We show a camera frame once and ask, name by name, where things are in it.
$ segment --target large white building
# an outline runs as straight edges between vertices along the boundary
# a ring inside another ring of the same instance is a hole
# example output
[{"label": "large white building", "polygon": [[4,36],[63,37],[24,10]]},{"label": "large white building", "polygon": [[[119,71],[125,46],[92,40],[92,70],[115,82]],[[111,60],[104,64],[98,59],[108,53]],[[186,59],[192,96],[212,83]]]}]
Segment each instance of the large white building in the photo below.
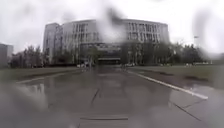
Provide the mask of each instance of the large white building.
[{"label": "large white building", "polygon": [[[122,19],[121,22],[126,42],[169,42],[167,24],[131,19]],[[96,20],[48,24],[45,27],[43,52],[51,62],[57,50],[75,49],[80,44],[94,45],[98,50],[119,49],[118,43],[105,43],[98,28]]]},{"label": "large white building", "polygon": [[0,43],[0,68],[8,67],[12,53],[13,46]]}]

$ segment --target white line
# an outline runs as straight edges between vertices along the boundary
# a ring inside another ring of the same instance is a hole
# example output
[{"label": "white line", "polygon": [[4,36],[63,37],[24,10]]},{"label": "white line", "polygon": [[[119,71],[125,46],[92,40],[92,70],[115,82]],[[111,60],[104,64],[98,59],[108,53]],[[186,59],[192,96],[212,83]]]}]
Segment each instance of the white line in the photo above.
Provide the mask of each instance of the white line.
[{"label": "white line", "polygon": [[141,75],[141,74],[137,74],[137,73],[134,73],[134,72],[131,72],[131,71],[128,71],[128,73],[137,75],[137,76],[139,76],[139,77],[141,77],[141,78],[144,78],[144,79],[147,79],[147,80],[149,80],[149,81],[152,81],[152,82],[155,82],[155,83],[158,83],[158,84],[161,84],[161,85],[170,87],[170,88],[172,88],[172,89],[175,89],[175,90],[178,90],[178,91],[182,91],[182,92],[191,94],[191,95],[193,95],[193,96],[197,96],[197,97],[199,97],[199,98],[201,98],[201,99],[208,99],[207,96],[204,96],[204,95],[201,95],[201,94],[192,92],[192,91],[190,91],[190,90],[183,89],[183,88],[180,88],[180,87],[177,87],[177,86],[174,86],[174,85],[171,85],[171,84],[168,84],[168,83],[165,83],[165,82],[162,82],[162,81],[159,81],[159,80],[156,80],[156,79],[153,79],[153,78],[150,78],[150,77]]},{"label": "white line", "polygon": [[41,79],[44,79],[45,77],[57,77],[57,76],[61,76],[61,75],[64,75],[64,74],[66,74],[66,73],[58,73],[58,74],[55,74],[55,75],[37,77],[37,78],[29,79],[29,80],[18,81],[18,82],[16,82],[16,84],[23,84],[23,83],[28,83],[28,82],[31,82],[31,81],[34,81],[34,80],[41,80]]}]

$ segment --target overcast sky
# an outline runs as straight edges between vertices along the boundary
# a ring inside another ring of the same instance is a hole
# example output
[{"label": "overcast sky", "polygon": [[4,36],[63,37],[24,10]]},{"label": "overcast sky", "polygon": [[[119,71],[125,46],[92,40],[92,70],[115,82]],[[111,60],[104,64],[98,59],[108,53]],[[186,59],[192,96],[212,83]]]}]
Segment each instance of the overcast sky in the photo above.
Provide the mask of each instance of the overcast sky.
[{"label": "overcast sky", "polygon": [[0,0],[0,42],[14,45],[14,52],[31,44],[42,46],[47,23],[96,18],[105,3],[109,3],[124,18],[167,23],[172,42],[183,39],[189,44],[193,43],[195,15],[210,1]]}]

